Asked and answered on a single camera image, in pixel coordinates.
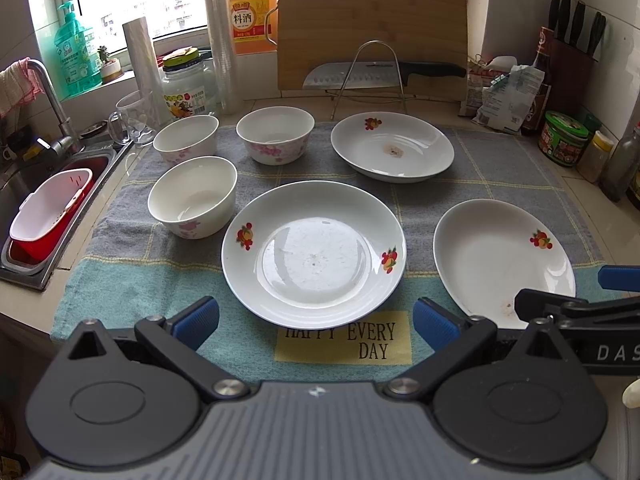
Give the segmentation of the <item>gloved right hand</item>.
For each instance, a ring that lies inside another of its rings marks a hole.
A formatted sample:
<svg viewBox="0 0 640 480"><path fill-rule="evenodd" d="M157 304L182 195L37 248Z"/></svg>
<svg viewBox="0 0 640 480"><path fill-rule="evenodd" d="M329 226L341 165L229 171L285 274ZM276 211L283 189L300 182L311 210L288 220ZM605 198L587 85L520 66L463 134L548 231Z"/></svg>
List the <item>gloved right hand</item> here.
<svg viewBox="0 0 640 480"><path fill-rule="evenodd" d="M627 386L623 392L622 400L626 408L630 410L640 408L640 379Z"/></svg>

